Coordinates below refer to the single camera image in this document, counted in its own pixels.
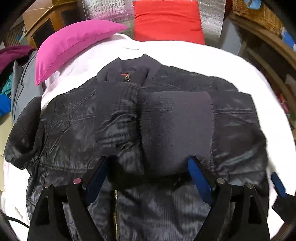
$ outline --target blue clamp pad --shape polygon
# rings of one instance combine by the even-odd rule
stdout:
[[[276,193],[282,198],[286,198],[286,189],[282,181],[280,180],[279,176],[275,172],[271,175],[271,181],[274,184],[274,189],[276,190]]]
[[[213,189],[192,157],[188,160],[188,171],[202,197],[202,200],[211,206],[214,202],[212,198]]]
[[[108,175],[108,163],[107,157],[101,157],[95,167],[89,170],[88,177],[83,177],[83,181],[85,181],[85,183],[82,185],[82,187],[86,191],[85,202],[88,206],[96,200],[103,182]]]

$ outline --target metal rivet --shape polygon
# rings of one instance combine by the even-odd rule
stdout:
[[[219,183],[219,184],[224,184],[225,183],[225,180],[223,179],[223,178],[218,178],[217,179],[217,183]]]
[[[250,188],[250,189],[252,189],[254,186],[253,186],[253,184],[252,183],[247,183],[247,188]]]
[[[80,179],[80,178],[75,178],[75,179],[73,180],[73,183],[74,183],[74,184],[79,184],[79,183],[81,183],[81,179]]]

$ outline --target wooden shelf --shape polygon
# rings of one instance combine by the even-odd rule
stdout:
[[[272,48],[274,48],[281,56],[283,56],[288,61],[293,69],[296,70],[296,53],[280,37],[269,32],[267,29],[261,27],[260,25],[240,16],[237,16],[233,13],[229,15],[229,18],[235,25],[256,35]]]
[[[287,100],[287,104],[291,110],[296,113],[296,102],[295,98],[287,88],[283,80],[279,77],[279,75],[273,70],[273,68],[262,58],[260,57],[255,51],[250,48],[246,48],[246,51],[272,76],[274,81],[277,83],[279,88],[281,89],[284,97]]]

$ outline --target jacket sleeve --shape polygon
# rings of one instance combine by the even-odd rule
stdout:
[[[35,97],[25,107],[8,137],[4,157],[19,169],[28,168],[41,150],[43,134],[39,128],[41,97]]]

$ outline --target black cable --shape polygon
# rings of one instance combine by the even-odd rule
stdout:
[[[20,224],[24,225],[26,228],[30,228],[30,226],[28,226],[27,224],[23,223],[22,221],[20,221],[20,220],[18,220],[16,218],[6,216],[5,219],[6,219],[6,221],[14,221],[14,222],[17,222],[17,223],[20,223]]]

